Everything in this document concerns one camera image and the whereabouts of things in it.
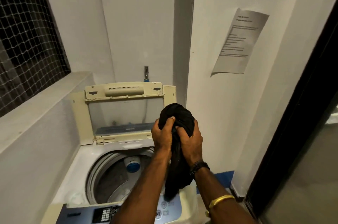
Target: transparent lid window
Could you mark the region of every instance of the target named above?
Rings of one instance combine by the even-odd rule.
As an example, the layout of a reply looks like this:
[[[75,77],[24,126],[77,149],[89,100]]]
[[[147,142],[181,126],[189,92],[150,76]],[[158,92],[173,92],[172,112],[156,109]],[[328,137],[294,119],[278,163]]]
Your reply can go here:
[[[163,98],[89,103],[95,136],[150,131],[164,107]]]

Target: wristwatch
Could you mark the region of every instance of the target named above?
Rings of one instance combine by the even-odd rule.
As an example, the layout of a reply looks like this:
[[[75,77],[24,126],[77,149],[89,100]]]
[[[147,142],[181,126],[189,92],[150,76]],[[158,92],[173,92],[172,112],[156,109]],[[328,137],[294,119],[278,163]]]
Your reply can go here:
[[[203,160],[197,161],[196,163],[194,163],[194,165],[191,167],[190,169],[190,176],[195,179],[195,173],[201,169],[202,167],[206,167],[210,170],[208,164],[206,162],[204,162]]]

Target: black garment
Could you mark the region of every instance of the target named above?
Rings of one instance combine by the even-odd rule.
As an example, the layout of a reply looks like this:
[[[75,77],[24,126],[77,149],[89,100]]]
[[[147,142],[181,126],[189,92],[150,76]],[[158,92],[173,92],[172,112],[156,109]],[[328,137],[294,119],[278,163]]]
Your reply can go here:
[[[176,131],[175,126],[183,127],[188,136],[191,137],[195,128],[195,119],[189,110],[184,108],[182,105],[172,103],[166,106],[158,121],[158,128],[163,129],[169,117],[174,116],[175,123],[172,126],[172,145],[171,145],[171,163],[166,180],[166,191],[164,199],[170,201],[179,192],[179,189],[184,188],[192,182],[190,176],[190,168],[185,160],[182,149],[181,140]]]

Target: wire mesh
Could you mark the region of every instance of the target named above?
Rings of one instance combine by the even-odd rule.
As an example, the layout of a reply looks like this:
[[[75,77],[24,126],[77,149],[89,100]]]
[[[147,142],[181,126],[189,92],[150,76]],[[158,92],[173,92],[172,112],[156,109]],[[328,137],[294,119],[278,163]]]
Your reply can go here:
[[[69,73],[48,0],[0,0],[0,117]]]

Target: gold bracelet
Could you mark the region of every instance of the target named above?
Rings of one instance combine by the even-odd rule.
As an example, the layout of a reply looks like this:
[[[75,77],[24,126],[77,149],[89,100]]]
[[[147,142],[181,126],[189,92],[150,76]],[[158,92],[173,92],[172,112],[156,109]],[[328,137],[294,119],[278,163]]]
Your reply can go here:
[[[223,201],[223,200],[226,200],[226,199],[235,199],[234,196],[232,195],[224,195],[224,196],[220,196],[219,198],[216,198],[214,200],[212,200],[209,204],[209,209],[213,208],[215,205],[217,205],[219,202]],[[205,212],[205,215],[210,218],[210,213],[209,211],[207,210]]]

